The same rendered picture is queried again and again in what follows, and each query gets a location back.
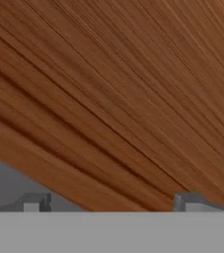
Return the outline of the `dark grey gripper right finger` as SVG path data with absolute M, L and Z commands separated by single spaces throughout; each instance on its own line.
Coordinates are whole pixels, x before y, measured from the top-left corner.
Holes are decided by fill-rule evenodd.
M 197 192 L 176 193 L 173 211 L 224 211 L 224 206 L 207 200 Z

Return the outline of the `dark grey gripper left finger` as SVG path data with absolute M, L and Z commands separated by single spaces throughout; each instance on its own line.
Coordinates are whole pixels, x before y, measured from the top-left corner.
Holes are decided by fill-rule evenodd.
M 51 193 L 25 193 L 0 211 L 51 211 Z

